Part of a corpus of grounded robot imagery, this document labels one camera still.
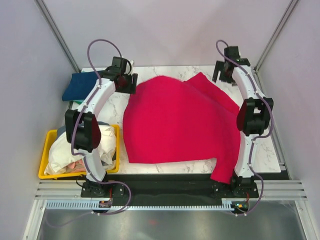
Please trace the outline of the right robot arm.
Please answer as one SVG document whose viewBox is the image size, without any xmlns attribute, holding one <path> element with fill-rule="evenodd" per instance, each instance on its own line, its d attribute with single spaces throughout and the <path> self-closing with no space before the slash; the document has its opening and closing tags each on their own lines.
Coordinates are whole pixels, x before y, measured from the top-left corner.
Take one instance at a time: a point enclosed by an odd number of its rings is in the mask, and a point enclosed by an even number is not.
<svg viewBox="0 0 320 240">
<path fill-rule="evenodd" d="M 251 64 L 242 58 L 238 46 L 227 45 L 218 53 L 224 58 L 215 64 L 212 81 L 220 80 L 236 84 L 243 103 L 236 117 L 236 126 L 240 132 L 240 149 L 229 184 L 229 191 L 235 197 L 259 196 L 255 183 L 255 155 L 261 139 L 269 137 L 265 130 L 273 131 L 274 101 L 260 90 L 251 74 Z"/>
</svg>

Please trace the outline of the red t shirt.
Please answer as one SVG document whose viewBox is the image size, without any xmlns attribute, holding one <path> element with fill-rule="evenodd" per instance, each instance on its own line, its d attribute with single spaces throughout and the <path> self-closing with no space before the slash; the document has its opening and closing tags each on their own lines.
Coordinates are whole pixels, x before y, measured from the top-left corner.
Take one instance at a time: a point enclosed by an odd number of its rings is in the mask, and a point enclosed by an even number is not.
<svg viewBox="0 0 320 240">
<path fill-rule="evenodd" d="M 132 164 L 216 159 L 211 179 L 229 184 L 238 161 L 239 106 L 203 73 L 181 81 L 156 76 L 136 87 L 123 115 Z"/>
</svg>

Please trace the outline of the yellow plastic bin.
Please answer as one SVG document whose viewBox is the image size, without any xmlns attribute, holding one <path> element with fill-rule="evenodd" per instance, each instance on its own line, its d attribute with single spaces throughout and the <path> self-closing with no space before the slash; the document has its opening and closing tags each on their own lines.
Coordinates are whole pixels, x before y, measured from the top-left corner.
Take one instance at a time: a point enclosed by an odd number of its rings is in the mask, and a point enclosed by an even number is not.
<svg viewBox="0 0 320 240">
<path fill-rule="evenodd" d="M 116 152 L 113 157 L 113 164 L 114 167 L 112 169 L 104 169 L 107 173 L 116 173 L 119 170 L 119 162 L 120 162 L 120 126 L 117 124 L 110 125 L 115 129 L 115 135 L 116 135 Z M 53 144 L 53 142 L 56 140 L 57 137 L 57 130 L 50 130 L 45 139 L 44 143 L 44 149 L 40 161 L 40 167 L 38 171 L 38 177 L 42 180 L 44 179 L 59 179 L 59 178 L 68 178 L 68 177 L 77 177 L 80 175 L 85 175 L 86 172 L 75 172 L 75 173 L 64 173 L 64 174 L 54 174 L 54 175 L 45 175 L 44 170 L 48 164 L 49 160 L 49 150 Z"/>
</svg>

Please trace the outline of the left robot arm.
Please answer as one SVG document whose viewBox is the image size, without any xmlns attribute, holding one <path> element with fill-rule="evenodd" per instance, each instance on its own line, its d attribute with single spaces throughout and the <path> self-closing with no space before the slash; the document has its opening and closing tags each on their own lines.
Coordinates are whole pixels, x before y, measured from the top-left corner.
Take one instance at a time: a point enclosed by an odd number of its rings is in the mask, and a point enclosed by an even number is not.
<svg viewBox="0 0 320 240">
<path fill-rule="evenodd" d="M 102 134 L 97 117 L 113 93 L 134 94 L 138 75 L 133 72 L 134 62 L 113 57 L 111 66 L 95 74 L 96 83 L 82 104 L 65 112 L 66 139 L 73 156 L 81 156 L 86 171 L 81 197 L 104 198 L 109 195 L 107 172 L 99 154 Z"/>
</svg>

